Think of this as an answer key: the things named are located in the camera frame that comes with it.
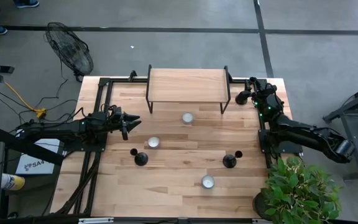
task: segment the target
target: green leaves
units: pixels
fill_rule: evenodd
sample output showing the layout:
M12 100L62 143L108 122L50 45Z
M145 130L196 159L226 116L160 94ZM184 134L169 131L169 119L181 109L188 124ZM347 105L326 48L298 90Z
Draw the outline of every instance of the green leaves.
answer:
M291 213L288 212L287 210L283 211L283 221L285 224L293 224Z
M339 216L339 211L338 210L334 210L332 212L329 213L328 218L329 219L336 219Z
M262 192L273 223L317 224L335 219L341 211L341 189L318 166L305 167L296 157L279 159L268 172Z
M302 203L303 205L307 205L307 206L309 206L309 207L311 207L311 208L315 208L315 207L318 206L318 203L317 203L317 202L309 201L309 200L303 201L303 202L301 202L301 203Z
M268 210L266 210L265 214L266 215L273 215L276 212L275 208L270 208Z
M283 159L279 158L277 161L277 165L278 165L278 167L277 167L278 171L281 174L285 175L285 165L284 165Z
M274 191L274 196L277 199L281 199L283 198L283 191L281 190L280 187L272 187L273 191Z
M298 184L298 177L296 176L296 174L293 174L290 177L290 186L291 188L294 188L297 184Z

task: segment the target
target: shoe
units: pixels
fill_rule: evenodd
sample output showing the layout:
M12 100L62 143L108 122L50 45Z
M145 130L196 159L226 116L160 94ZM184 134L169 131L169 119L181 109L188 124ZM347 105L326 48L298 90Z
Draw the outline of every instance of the shoe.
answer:
M18 9L24 9L27 7L37 7L40 5L40 3L36 0L28 0L28 1L16 0L15 5L16 5L16 8L18 8Z
M3 26L0 26L0 35L4 35L7 33L7 29L5 29Z

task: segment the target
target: electric fan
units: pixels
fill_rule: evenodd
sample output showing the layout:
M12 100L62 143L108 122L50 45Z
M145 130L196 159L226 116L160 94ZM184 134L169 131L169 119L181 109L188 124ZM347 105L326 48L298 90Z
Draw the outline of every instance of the electric fan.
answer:
M45 32L48 43L60 60L74 72L75 79L89 75L93 61L88 45L80 40L70 29L60 22L50 22Z

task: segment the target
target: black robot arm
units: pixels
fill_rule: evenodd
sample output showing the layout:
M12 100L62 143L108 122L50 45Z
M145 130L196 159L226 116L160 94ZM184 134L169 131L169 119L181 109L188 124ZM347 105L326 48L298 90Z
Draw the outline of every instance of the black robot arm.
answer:
M331 128L317 128L292 121L284 114L269 122L269 126L269 135L277 141L290 141L315 149L338 163L351 161L353 144Z
M276 95L277 87L266 83L264 86L256 78L251 78L257 91L249 94L258 109L260 119L268 122L266 142L272 148L281 142L290 141L321 151L329 159L338 163L351 161L354 145L331 128L318 128L293 121L283 114L283 102Z
M39 139L59 139L66 144L71 142L93 144L98 141L98 136L102 133L120 131L122 138L128 140L128 132L141 123L137 121L140 117L123 113L121 108L115 105L109 108L109 112L111 114L99 111L88 116L84 115L84 118L69 123L30 121L17 127L22 130L17 137L32 142Z

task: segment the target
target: gray floor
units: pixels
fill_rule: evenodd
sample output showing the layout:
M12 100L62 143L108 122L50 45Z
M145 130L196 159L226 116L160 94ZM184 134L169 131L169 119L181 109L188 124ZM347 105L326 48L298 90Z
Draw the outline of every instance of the gray floor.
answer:
M260 0L268 29L358 30L358 0ZM257 27L252 0L100 0L41 1L37 9L14 8L0 0L0 22L10 25L44 26L60 21L69 26L97 27ZM128 75L136 70L145 75L147 65L166 68L222 68L229 66L235 77L266 77L257 34L187 34L135 32L77 32L88 43L94 60L92 75ZM345 35L268 35L268 49L275 77L284 78L293 118L325 126L321 117L339 107L358 90L358 36ZM43 32L9 31L0 37L0 64L16 67L5 79L36 104L43 96L53 96L62 82L57 56L44 41ZM59 100L48 100L49 108L76 99L80 84L63 66L70 81ZM12 95L5 86L0 91ZM7 101L16 111L23 108ZM48 112L48 118L70 113L74 103ZM25 114L26 120L33 118ZM19 119L0 103L0 128L10 131ZM342 127L333 123L342 131ZM336 164L321 153L305 149L307 164L317 164L345 186L341 192L344 208L340 218L358 221L358 180L342 181L357 171L354 162ZM51 188L15 196L12 207L21 216L40 215Z

